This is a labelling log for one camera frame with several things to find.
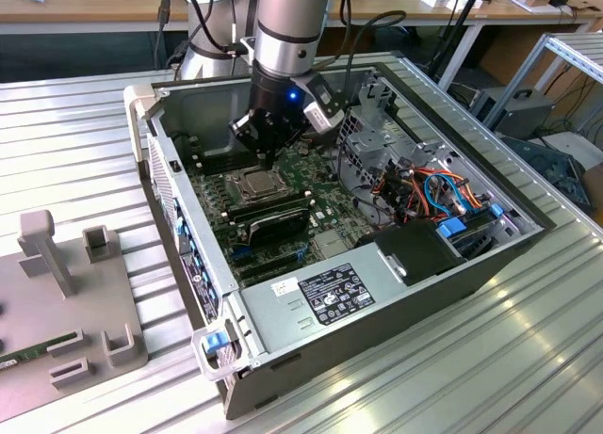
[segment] white sticker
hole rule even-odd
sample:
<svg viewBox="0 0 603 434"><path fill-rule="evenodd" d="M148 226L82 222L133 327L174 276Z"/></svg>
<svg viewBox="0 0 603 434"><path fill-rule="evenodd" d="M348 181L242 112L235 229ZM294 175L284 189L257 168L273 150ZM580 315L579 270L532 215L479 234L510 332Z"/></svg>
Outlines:
<svg viewBox="0 0 603 434"><path fill-rule="evenodd" d="M280 297L300 289L298 287L298 280L295 277L289 277L283 281L277 281L276 283L273 283L270 288L272 288L272 291L276 297Z"/></svg>

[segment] metal shelf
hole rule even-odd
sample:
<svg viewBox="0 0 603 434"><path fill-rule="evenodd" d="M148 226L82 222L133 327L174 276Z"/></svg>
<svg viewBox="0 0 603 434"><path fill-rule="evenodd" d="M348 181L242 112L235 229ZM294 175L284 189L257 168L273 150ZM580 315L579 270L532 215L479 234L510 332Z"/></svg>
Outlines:
<svg viewBox="0 0 603 434"><path fill-rule="evenodd" d="M498 118L519 88L521 82L536 63L538 63L542 53L546 50L552 51L568 64L588 74L599 84L603 84L603 34L598 32L587 34L544 34L519 68L511 83L509 83L502 94L502 97L483 120L484 126L487 128L492 127L495 119ZM555 72L557 66L553 66L552 69ZM552 74L548 72L547 75L543 76L543 79L547 79L550 76Z"/></svg>

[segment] motherboard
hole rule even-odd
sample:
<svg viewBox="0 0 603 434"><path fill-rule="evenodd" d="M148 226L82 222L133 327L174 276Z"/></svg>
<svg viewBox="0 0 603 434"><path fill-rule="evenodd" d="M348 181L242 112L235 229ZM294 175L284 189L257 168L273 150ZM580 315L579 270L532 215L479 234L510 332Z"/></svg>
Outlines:
<svg viewBox="0 0 603 434"><path fill-rule="evenodd" d="M330 155L306 141L258 166L204 175L188 170L224 257L243 286L352 249L387 219L369 221L340 185Z"/></svg>

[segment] wooden desk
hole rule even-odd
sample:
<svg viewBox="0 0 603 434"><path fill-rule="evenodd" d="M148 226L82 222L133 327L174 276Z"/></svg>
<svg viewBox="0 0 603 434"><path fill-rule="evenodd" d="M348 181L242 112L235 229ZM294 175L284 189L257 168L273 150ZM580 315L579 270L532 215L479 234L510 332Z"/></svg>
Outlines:
<svg viewBox="0 0 603 434"><path fill-rule="evenodd" d="M332 0L330 26L341 26L338 20L340 0ZM419 0L351 0L356 23L379 13L403 9L407 19L403 25L444 25L450 11L430 8ZM159 0L46 0L36 4L29 0L0 0L0 34L48 34L70 32L126 32L157 30L156 12ZM461 67L481 29L492 24L579 24L579 31L589 30L601 12L571 15L531 14L509 0L494 0L469 15L469 26L459 47L440 79L447 89ZM185 0L171 0L171 21L166 30L187 30Z"/></svg>

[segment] blue latch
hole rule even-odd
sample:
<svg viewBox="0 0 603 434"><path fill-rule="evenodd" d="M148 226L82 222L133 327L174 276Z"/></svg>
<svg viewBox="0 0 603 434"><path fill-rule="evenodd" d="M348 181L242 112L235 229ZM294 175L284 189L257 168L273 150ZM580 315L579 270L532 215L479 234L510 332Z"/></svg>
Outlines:
<svg viewBox="0 0 603 434"><path fill-rule="evenodd" d="M176 219L176 234L184 233L185 229L185 220L181 217Z"/></svg>
<svg viewBox="0 0 603 434"><path fill-rule="evenodd" d="M466 230L466 226L457 217L451 217L450 219L446 219L440 222L440 226L437 228L437 230L445 238L450 238L454 234Z"/></svg>
<svg viewBox="0 0 603 434"><path fill-rule="evenodd" d="M228 334L224 331L211 333L204 337L204 348L207 354L211 354L212 352L216 352L218 349L222 349L230 345L230 339L228 338Z"/></svg>
<svg viewBox="0 0 603 434"><path fill-rule="evenodd" d="M498 203L491 204L490 211L496 217L501 217L505 212L505 210L502 209L502 206L500 206Z"/></svg>

